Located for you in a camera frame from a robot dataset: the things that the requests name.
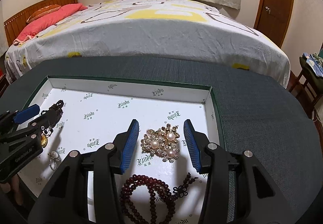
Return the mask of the red cord gold pendant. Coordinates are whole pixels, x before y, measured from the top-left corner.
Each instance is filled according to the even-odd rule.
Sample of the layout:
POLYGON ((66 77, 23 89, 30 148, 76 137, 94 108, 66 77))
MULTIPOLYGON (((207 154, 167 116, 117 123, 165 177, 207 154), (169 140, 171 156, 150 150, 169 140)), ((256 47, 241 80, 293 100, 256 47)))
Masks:
POLYGON ((42 130, 42 134, 41 134, 41 146, 43 148, 45 148, 48 144, 48 139, 51 136, 51 134, 53 133, 53 129, 51 127, 49 128, 45 128, 42 130))

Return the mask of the pearl flower brooch cluster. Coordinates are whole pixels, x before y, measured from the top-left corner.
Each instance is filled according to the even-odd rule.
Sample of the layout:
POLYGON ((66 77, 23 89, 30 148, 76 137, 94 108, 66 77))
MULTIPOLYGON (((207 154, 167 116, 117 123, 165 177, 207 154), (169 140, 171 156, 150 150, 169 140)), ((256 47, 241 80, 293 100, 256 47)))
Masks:
POLYGON ((149 153, 152 157, 157 156, 163 162, 174 163, 180 154, 178 125, 165 126, 153 130, 148 129, 141 139, 141 148, 143 153, 149 153))

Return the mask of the dark green table cloth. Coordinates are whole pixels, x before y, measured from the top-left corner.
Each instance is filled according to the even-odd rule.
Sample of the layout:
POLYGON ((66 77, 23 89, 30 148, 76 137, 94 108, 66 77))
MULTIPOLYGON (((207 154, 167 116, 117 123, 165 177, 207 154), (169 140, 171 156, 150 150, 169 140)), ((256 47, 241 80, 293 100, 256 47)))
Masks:
POLYGON ((255 154, 289 202, 297 223, 322 223, 319 133, 299 101, 273 78, 170 58, 61 58, 42 62, 12 83, 1 97, 1 111, 22 108, 49 75, 211 86, 227 149, 255 154))

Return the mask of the pink pillow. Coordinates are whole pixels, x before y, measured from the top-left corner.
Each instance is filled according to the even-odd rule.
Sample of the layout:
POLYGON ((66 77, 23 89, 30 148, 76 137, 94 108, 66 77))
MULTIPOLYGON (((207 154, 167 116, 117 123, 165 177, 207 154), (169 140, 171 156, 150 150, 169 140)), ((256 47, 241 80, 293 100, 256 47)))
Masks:
POLYGON ((88 8, 82 3, 61 6, 58 10, 43 15, 27 24, 26 27, 20 32, 18 37, 13 41, 13 45, 23 44, 26 41, 31 40, 39 32, 45 30, 46 28, 58 23, 61 20, 64 20, 67 17, 70 17, 77 11, 83 11, 85 9, 88 8))

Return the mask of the dark green tray box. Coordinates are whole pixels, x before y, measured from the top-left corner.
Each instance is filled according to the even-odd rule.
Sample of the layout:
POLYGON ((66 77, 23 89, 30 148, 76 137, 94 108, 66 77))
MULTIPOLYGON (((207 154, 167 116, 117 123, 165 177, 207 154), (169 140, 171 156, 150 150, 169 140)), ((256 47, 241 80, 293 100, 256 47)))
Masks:
POLYGON ((207 175, 193 168, 183 124, 191 120, 198 132, 209 141, 224 145, 214 90, 210 86, 150 84, 137 81, 112 81, 74 78, 45 78, 32 92, 27 106, 47 110, 58 100, 64 102, 63 115, 54 127, 43 152, 19 171, 21 181, 38 196, 59 164, 50 160, 53 152, 60 160, 72 150, 96 151, 125 132, 132 120, 140 126, 139 139, 148 129, 170 124, 180 135, 179 158, 173 163, 144 153, 136 144, 131 163, 122 176, 115 178, 117 188, 133 174, 144 174, 166 182, 170 187, 182 183, 187 173, 196 177, 188 194, 176 202, 173 223, 197 223, 204 199, 207 175))

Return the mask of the orange cushion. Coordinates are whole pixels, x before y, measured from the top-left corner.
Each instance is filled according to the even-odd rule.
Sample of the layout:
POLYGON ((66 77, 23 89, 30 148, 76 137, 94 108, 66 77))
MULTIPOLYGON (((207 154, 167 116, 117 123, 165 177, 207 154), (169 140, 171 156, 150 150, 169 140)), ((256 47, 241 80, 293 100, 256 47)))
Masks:
POLYGON ((31 14, 31 16, 26 20, 26 23, 29 24, 47 14, 53 13, 61 8, 58 4, 52 4, 49 6, 45 6, 31 14))

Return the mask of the wooden chair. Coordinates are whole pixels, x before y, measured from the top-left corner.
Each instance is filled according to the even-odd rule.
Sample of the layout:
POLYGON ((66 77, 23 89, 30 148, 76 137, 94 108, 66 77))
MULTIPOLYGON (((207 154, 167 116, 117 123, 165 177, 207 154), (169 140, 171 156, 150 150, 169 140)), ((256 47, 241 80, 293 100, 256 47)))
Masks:
POLYGON ((293 91, 295 98, 300 102, 309 118, 318 115, 319 106, 322 104, 322 77, 317 77, 309 64, 302 57, 299 58, 301 72, 296 76, 290 73, 287 89, 293 91))

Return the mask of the bed with patterned sheet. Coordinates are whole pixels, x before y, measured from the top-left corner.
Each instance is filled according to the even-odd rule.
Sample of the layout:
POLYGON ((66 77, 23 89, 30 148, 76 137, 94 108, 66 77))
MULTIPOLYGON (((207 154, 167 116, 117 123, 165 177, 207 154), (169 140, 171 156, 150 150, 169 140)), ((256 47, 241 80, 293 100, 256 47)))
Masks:
POLYGON ((191 0, 114 0, 87 6, 23 44, 13 41, 31 14, 6 23, 13 32, 4 65, 10 82, 45 60, 153 56, 214 62, 287 86, 290 61, 267 36, 191 0))

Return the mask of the pile of clothes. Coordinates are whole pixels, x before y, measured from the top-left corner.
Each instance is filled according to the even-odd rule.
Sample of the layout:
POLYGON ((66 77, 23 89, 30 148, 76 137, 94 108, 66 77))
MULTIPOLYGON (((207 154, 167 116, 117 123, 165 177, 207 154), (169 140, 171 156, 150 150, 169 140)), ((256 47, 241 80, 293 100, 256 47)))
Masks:
POLYGON ((303 53, 299 58, 299 62, 302 67, 308 67, 315 74, 316 77, 322 78, 323 67, 322 67, 322 49, 318 53, 308 54, 303 53))

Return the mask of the brown wooden door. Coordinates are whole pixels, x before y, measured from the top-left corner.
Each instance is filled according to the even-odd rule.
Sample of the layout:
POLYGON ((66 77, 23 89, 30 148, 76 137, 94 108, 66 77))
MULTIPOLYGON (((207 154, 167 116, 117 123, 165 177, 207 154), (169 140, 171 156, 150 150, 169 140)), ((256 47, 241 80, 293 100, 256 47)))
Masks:
POLYGON ((259 0, 254 29, 262 32, 278 47, 285 39, 294 0, 259 0))

